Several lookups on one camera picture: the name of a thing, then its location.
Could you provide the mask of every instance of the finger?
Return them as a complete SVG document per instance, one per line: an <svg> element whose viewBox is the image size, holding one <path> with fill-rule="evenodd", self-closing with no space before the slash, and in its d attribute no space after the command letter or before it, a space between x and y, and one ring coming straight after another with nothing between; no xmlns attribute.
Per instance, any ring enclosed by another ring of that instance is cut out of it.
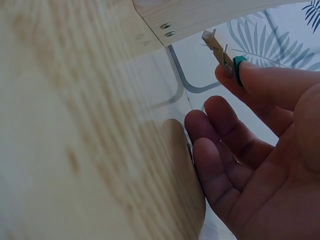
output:
<svg viewBox="0 0 320 240"><path fill-rule="evenodd" d="M293 113L278 106L266 104L257 100L240 87L235 78L228 78L225 69L218 66L215 75L218 81L224 85L240 101L245 103L259 119L261 119L278 137L293 123Z"/></svg>
<svg viewBox="0 0 320 240"><path fill-rule="evenodd" d="M258 139L238 119L223 97L209 98L204 107L221 141L246 166L257 169L274 149L272 145Z"/></svg>
<svg viewBox="0 0 320 240"><path fill-rule="evenodd" d="M257 100L293 111L301 96L320 82L320 72L291 68L260 68L249 62L240 65L246 91Z"/></svg>
<svg viewBox="0 0 320 240"><path fill-rule="evenodd" d="M241 193L234 188L224 172L218 149L212 141L200 138L194 143L194 163L204 194L218 217L228 222L228 216Z"/></svg>
<svg viewBox="0 0 320 240"><path fill-rule="evenodd" d="M208 116L202 111L193 110L185 117L184 124L192 143L201 138L206 138L213 142L220 154L224 172L233 186L242 191L252 176L253 170L237 163L229 150L220 142L219 136L210 123Z"/></svg>

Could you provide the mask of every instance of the leaf pattern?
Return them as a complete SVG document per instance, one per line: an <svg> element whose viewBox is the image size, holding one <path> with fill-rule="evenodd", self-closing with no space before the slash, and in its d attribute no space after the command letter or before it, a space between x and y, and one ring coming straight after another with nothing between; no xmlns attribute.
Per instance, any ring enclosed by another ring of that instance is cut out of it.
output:
<svg viewBox="0 0 320 240"><path fill-rule="evenodd" d="M227 23L227 27L230 36L238 45L238 48L233 50L254 64L261 67L277 66L311 71L320 69L320 62L307 67L315 54L310 48L304 48L303 43L292 41L289 31L279 34L278 26L267 31L266 24L260 30L258 23L255 23L253 28L248 21L241 24L236 20L236 30L232 21Z"/></svg>
<svg viewBox="0 0 320 240"><path fill-rule="evenodd" d="M313 34L320 26L320 0L311 1L309 5L302 8L302 11L305 11L305 19L307 26L312 23L311 29L313 29Z"/></svg>

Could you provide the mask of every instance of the palm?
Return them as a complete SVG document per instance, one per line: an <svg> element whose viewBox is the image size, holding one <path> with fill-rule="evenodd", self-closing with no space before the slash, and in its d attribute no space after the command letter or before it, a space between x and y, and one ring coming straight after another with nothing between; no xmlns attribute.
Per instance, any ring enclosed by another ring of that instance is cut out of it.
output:
<svg viewBox="0 0 320 240"><path fill-rule="evenodd" d="M272 106L225 78L221 69L216 74L279 136L279 142L273 147L256 138L221 97L205 103L207 115L190 112L185 126L211 208L239 239L318 239L320 150L315 145L320 134L314 123L320 114L308 105L318 101L312 103L318 106L320 97L305 94L292 105L287 101Z"/></svg>

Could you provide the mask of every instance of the hand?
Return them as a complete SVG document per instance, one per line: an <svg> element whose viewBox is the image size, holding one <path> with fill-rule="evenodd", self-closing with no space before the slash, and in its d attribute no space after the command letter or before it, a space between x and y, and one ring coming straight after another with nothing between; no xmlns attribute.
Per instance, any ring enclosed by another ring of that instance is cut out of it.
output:
<svg viewBox="0 0 320 240"><path fill-rule="evenodd" d="M217 79L279 137L272 146L222 97L185 118L205 196L238 239L320 239L320 72L240 65Z"/></svg>

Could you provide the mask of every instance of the wooden board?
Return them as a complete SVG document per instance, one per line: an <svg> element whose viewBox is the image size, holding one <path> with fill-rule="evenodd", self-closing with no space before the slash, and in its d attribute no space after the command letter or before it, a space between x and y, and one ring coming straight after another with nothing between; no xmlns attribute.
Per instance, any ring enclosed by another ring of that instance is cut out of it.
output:
<svg viewBox="0 0 320 240"><path fill-rule="evenodd" d="M198 237L161 46L129 0L0 0L1 240Z"/></svg>
<svg viewBox="0 0 320 240"><path fill-rule="evenodd" d="M164 46L221 23L301 0L133 0L136 10ZM172 26L162 29L161 26ZM169 32L174 36L166 37Z"/></svg>

